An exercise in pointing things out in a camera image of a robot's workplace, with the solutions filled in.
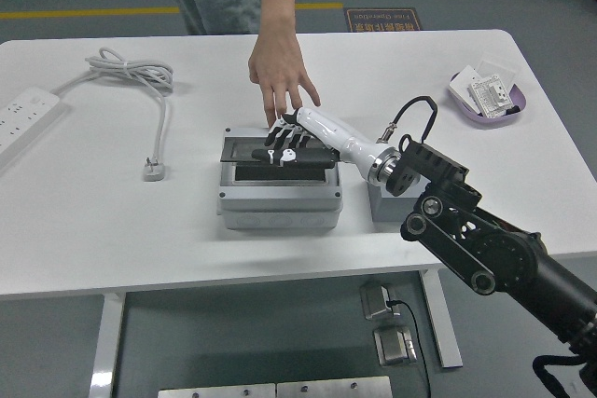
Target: gray box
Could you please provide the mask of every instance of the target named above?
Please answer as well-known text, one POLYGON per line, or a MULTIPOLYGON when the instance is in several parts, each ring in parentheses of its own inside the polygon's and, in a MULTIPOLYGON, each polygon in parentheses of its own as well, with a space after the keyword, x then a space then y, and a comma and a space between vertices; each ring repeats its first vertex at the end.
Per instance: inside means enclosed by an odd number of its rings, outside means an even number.
POLYGON ((371 219, 374 223, 402 223, 412 212, 417 199, 425 191, 429 181, 417 176, 400 196, 392 196, 385 186, 367 184, 371 219))
POLYGON ((297 170, 252 160, 267 134, 260 128, 224 134, 217 213, 226 228, 335 227, 342 210, 338 165, 297 170))

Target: white table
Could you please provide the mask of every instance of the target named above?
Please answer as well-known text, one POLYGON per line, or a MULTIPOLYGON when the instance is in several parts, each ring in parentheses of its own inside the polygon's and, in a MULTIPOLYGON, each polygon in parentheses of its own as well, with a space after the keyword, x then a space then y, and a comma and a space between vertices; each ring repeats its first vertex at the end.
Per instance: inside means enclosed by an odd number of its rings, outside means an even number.
MULTIPOLYGON (((597 210, 595 179, 509 34, 313 34, 299 40, 328 113, 375 139, 402 104, 430 95, 439 115, 426 142, 470 169, 467 182, 483 194, 482 208, 540 231, 556 258, 597 253, 597 226, 587 213, 597 210), (493 129, 461 116, 447 91, 451 76, 485 52, 520 68, 515 82, 528 102, 513 123, 493 129)), ((0 106, 29 86, 50 90, 86 71, 84 59, 103 46, 130 60, 167 62, 175 79, 163 181, 141 181, 158 122, 156 102, 141 87, 108 79, 67 92, 66 113, 0 172, 0 296, 441 268, 423 246, 403 241, 397 226, 371 223, 365 181, 349 165, 340 167, 344 209, 336 228, 224 228, 215 214, 223 131, 265 125, 259 88, 248 81, 254 42, 254 36, 186 36, 0 46, 0 106)), ((404 132, 419 136, 427 116, 423 106, 409 111, 395 144, 404 132)))

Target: gray floor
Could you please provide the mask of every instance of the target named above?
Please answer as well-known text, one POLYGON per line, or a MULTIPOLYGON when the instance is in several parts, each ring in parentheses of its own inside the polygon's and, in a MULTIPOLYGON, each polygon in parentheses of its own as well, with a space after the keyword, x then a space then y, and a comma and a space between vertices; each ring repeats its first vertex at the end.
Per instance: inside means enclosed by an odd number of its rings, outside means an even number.
MULTIPOLYGON (((415 7, 425 30, 507 30, 593 175, 597 173, 594 0, 298 1, 415 7)), ((0 0, 0 11, 173 5, 174 0, 0 0)), ((307 10, 298 12, 298 30, 344 32, 346 24, 341 10, 307 10)), ((0 42, 183 33, 177 15, 0 20, 0 42)), ((558 155, 554 148, 554 163, 559 163, 558 155)), ((597 288, 596 258, 563 263, 597 288)), ((396 285, 417 314, 433 396, 548 396, 532 373, 531 361, 537 354, 565 354, 566 348, 509 297, 477 296, 450 272, 442 273, 465 363, 464 368, 444 371, 417 275, 376 278, 396 285)), ((374 325, 363 319, 358 294, 368 280, 348 277, 130 294, 115 395, 155 397, 163 388, 388 375, 395 397, 423 397, 420 364, 390 369, 377 365, 374 325)), ((100 296, 0 303, 0 396, 86 396, 101 311, 100 296)), ((407 323, 412 328, 410 319, 407 323)), ((590 396, 574 367, 553 371, 572 396, 590 396)))

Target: black wire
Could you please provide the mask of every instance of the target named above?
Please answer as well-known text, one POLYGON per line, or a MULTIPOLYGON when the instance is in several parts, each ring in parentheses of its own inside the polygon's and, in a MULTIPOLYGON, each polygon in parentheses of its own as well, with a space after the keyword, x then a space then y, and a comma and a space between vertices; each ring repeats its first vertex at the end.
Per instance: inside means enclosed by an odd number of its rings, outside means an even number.
POLYGON ((410 316, 412 316, 412 321, 414 322, 414 331, 417 335, 417 343, 419 344, 419 349, 421 349, 421 358, 423 359, 423 368, 425 371, 425 380, 427 382, 427 398, 431 398, 431 381, 429 380, 429 370, 427 369, 427 361, 425 360, 425 354, 423 353, 423 346, 421 345, 421 336, 419 335, 419 325, 417 325, 417 319, 414 317, 414 312, 412 312, 412 308, 407 302, 402 300, 388 300, 385 302, 388 307, 392 307, 394 305, 404 305, 409 309, 410 316))
POLYGON ((560 381, 545 368, 546 365, 581 365, 587 361, 582 356, 537 356, 533 361, 533 371, 546 389, 556 398, 570 398, 560 381))
POLYGON ((427 126, 425 127, 423 135, 421 136, 421 143, 424 143, 424 140, 427 138, 427 135, 429 135, 429 131, 431 131, 431 128, 433 128, 433 124, 435 123, 437 117, 437 104, 433 101, 431 97, 421 96, 413 98, 404 106, 402 106, 402 109, 400 109, 400 111, 396 114, 396 118, 394 118, 394 121, 392 123, 397 124, 398 120, 404 115, 405 112, 407 112, 407 109, 409 109, 413 104, 417 102, 426 102, 427 104, 429 104, 429 107, 431 107, 432 111, 431 117, 429 117, 429 120, 427 121, 427 126))

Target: cable connector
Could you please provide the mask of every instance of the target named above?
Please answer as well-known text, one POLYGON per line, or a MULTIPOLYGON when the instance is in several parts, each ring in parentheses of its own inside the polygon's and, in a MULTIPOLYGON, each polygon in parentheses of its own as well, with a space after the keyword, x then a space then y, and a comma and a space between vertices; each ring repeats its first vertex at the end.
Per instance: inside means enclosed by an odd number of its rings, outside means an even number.
POLYGON ((392 134, 394 134, 395 130, 396 130, 396 123, 391 121, 390 124, 388 125, 388 127, 383 132, 382 137, 377 139, 377 142, 375 142, 375 143, 376 144, 387 144, 388 141, 390 140, 390 137, 392 137, 392 134))
POLYGON ((166 175, 166 167, 159 163, 157 158, 146 159, 146 165, 143 167, 143 180, 145 182, 161 181, 166 175))

